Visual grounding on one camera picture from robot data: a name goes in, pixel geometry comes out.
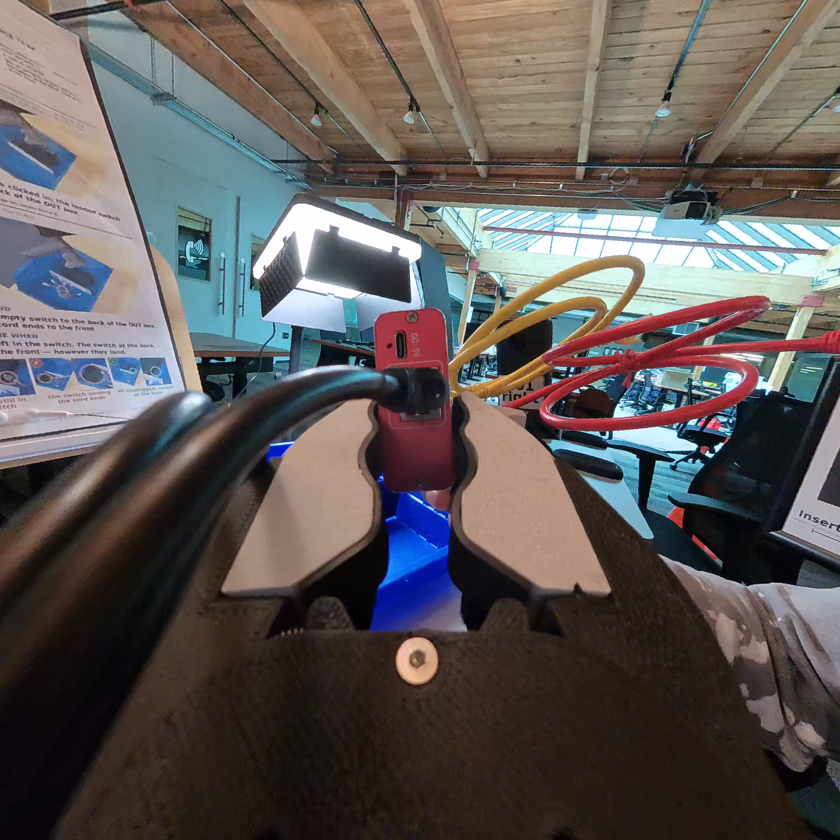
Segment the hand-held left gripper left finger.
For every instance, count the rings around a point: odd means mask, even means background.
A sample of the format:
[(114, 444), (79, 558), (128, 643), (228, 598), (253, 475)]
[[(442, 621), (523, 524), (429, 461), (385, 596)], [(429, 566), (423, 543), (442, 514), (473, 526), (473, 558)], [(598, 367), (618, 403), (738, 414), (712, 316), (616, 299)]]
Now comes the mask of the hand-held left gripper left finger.
[(289, 447), (222, 584), (223, 595), (301, 595), (371, 544), (382, 501), (366, 452), (377, 429), (373, 401), (350, 400)]

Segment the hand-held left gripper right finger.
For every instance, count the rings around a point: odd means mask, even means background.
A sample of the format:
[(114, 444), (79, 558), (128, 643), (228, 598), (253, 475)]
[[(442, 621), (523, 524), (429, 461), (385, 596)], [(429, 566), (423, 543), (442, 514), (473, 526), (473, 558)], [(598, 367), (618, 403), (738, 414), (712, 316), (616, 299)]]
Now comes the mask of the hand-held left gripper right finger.
[(551, 451), (476, 395), (459, 405), (467, 475), (451, 512), (461, 542), (530, 597), (611, 594)]

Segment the blue plastic bin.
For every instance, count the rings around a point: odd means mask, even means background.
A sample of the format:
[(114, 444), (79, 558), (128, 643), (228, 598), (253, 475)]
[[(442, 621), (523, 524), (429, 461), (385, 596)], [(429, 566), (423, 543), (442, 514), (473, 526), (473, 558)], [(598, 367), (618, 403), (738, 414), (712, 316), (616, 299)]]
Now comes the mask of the blue plastic bin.
[[(292, 444), (271, 444), (266, 465), (276, 471)], [(436, 610), (459, 599), (448, 574), (448, 515), (415, 493), (385, 486), (377, 439), (367, 449), (366, 463), (382, 505), (373, 541), (301, 595), (282, 596), (286, 600), (268, 637), (301, 633), (310, 602), (322, 596), (341, 601), (356, 629), (377, 631), (431, 627)]]

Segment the red ethernet switch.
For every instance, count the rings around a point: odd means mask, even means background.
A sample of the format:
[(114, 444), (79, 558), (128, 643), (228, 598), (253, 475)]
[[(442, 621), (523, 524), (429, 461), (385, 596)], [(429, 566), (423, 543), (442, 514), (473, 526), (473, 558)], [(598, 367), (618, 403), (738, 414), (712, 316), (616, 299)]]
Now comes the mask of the red ethernet switch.
[(383, 313), (374, 324), (374, 360), (402, 386), (400, 396), (377, 407), (385, 484), (394, 491), (450, 488), (455, 450), (444, 314)]

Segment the person's right forearm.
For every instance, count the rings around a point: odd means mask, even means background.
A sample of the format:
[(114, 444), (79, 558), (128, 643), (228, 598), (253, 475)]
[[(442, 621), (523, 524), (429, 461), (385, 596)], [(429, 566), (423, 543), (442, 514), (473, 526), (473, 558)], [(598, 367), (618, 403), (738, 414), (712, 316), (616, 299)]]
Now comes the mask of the person's right forearm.
[(839, 589), (741, 584), (662, 557), (707, 621), (789, 791), (839, 755)]

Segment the brown office desk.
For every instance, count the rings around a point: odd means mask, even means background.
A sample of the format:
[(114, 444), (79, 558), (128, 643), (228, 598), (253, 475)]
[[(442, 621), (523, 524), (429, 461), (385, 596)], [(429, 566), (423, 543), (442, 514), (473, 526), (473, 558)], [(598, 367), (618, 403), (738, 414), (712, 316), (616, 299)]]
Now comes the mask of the brown office desk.
[(290, 358), (289, 351), (272, 346), (273, 337), (260, 345), (216, 333), (190, 332), (190, 340), (204, 393), (214, 402), (223, 400), (226, 392), (212, 376), (229, 376), (232, 397), (236, 398), (247, 388), (251, 375), (273, 371), (275, 359)]

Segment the studio light panel on stand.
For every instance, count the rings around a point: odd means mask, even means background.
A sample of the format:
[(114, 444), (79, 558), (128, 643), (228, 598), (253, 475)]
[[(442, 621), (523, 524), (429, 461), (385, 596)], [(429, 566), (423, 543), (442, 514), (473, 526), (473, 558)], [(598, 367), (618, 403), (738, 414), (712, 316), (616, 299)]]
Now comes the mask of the studio light panel on stand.
[(294, 195), (251, 266), (261, 318), (291, 327), (289, 372), (299, 370), (304, 329), (346, 333), (346, 301), (360, 330), (384, 313), (420, 309), (421, 256), (413, 234), (310, 192)]

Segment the ceiling projector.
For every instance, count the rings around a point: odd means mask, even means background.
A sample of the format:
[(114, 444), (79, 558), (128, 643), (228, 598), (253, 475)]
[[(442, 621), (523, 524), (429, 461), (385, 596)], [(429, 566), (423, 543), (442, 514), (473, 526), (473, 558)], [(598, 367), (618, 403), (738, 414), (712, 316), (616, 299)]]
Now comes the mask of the ceiling projector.
[(679, 241), (700, 241), (721, 217), (718, 191), (688, 189), (673, 192), (658, 214), (652, 235)]

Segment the black office chair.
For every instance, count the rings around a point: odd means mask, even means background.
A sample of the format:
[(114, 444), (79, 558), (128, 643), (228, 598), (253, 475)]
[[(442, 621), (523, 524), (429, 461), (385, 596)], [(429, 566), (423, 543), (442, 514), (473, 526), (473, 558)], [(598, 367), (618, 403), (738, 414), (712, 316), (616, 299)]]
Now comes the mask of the black office chair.
[(679, 505), (680, 535), (668, 538), (665, 555), (741, 584), (796, 584), (804, 558), (769, 533), (813, 411), (776, 392), (740, 402), (727, 443), (677, 495), (688, 505)]

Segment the white printed sign board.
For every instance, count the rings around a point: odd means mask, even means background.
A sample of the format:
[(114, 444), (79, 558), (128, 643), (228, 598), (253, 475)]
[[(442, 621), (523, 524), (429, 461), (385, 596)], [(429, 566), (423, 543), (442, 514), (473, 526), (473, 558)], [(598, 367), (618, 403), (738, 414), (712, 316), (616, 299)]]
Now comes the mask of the white printed sign board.
[(773, 509), (770, 536), (828, 569), (839, 563), (839, 362), (832, 358)]

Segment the instruction sheet on stand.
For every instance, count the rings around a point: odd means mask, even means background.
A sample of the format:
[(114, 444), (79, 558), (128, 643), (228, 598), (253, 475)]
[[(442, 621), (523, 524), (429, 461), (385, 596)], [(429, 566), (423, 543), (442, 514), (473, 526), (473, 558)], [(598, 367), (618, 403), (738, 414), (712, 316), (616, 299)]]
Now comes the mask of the instruction sheet on stand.
[(82, 455), (198, 390), (84, 42), (1, 6), (2, 467)]

